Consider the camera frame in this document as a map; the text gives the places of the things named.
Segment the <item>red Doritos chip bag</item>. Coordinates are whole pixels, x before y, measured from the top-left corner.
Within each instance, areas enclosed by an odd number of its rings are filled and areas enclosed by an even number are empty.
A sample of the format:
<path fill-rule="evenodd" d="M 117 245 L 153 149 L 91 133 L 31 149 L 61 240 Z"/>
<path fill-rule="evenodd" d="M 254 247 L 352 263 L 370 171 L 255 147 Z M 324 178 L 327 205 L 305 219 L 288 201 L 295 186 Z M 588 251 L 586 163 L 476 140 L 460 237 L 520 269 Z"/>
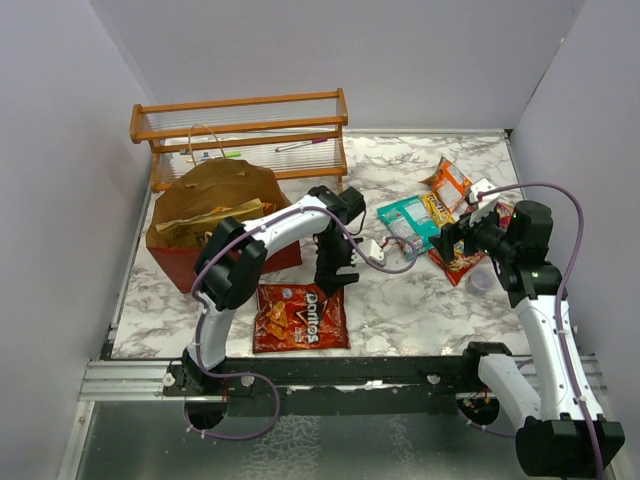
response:
<path fill-rule="evenodd" d="M 350 347 L 344 291 L 326 295 L 316 284 L 260 284 L 253 352 L 281 353 Z"/>

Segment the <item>teal white snack pouch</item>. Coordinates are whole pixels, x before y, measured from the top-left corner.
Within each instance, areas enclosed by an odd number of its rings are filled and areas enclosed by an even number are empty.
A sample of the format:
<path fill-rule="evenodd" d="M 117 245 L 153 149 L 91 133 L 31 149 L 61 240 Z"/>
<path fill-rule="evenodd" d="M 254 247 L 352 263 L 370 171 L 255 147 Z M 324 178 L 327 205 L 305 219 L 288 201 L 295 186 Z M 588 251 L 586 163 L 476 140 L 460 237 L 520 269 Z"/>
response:
<path fill-rule="evenodd" d="M 432 247 L 429 238 L 440 233 L 419 196 L 382 206 L 377 215 L 393 236 L 406 240 L 401 249 L 407 260 L 428 251 Z"/>

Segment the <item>gold teal kettle chips bag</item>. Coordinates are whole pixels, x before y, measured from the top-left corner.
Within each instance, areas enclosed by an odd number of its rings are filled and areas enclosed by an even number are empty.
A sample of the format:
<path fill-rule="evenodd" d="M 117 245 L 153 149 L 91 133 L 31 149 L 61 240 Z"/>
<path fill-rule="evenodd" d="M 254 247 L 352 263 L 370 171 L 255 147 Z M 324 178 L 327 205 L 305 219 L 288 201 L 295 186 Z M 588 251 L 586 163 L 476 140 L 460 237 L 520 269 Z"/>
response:
<path fill-rule="evenodd" d="M 251 199 L 235 207 L 215 207 L 207 213 L 188 219 L 165 221 L 154 226 L 151 229 L 151 232 L 155 234 L 153 245 L 160 248 L 202 248 L 222 220 L 233 218 L 242 223 L 262 218 L 275 211 L 276 205 L 274 203 L 264 202 L 259 198 Z"/>

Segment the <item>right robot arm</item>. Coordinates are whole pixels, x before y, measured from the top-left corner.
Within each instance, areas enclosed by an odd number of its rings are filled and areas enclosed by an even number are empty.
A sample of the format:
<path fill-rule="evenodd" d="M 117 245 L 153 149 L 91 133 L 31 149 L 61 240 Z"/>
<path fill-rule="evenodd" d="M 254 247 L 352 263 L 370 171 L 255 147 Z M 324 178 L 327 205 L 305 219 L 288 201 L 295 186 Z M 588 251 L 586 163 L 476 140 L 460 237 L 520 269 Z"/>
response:
<path fill-rule="evenodd" d="M 494 207 L 468 212 L 445 224 L 431 244 L 445 262 L 463 244 L 481 252 L 524 328 L 538 385 L 531 386 L 510 350 L 499 343 L 471 343 L 459 367 L 469 390 L 488 387 L 515 429 L 518 462 L 530 477 L 601 479 L 625 442 L 623 427 L 607 420 L 589 385 L 575 344 L 563 276 L 546 258 L 553 219 L 535 201 L 516 204 L 502 227 Z"/>

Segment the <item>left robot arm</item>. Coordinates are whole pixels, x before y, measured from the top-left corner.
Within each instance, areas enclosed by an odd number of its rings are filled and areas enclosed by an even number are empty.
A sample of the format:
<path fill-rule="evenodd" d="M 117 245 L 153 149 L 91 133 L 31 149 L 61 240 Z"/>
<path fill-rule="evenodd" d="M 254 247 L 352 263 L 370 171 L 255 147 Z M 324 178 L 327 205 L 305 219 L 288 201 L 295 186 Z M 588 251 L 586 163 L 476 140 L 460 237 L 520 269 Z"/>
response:
<path fill-rule="evenodd" d="M 347 226 L 365 211 L 358 190 L 336 194 L 319 186 L 266 217 L 223 220 L 194 267 L 191 294 L 200 304 L 200 317 L 182 355 L 178 387 L 206 395 L 229 379 L 221 369 L 227 338 L 237 310 L 252 296 L 259 307 L 256 352 L 347 347 L 344 289 L 360 280 L 352 269 L 363 244 Z M 261 284 L 266 262 L 306 238 L 316 246 L 313 282 Z"/>

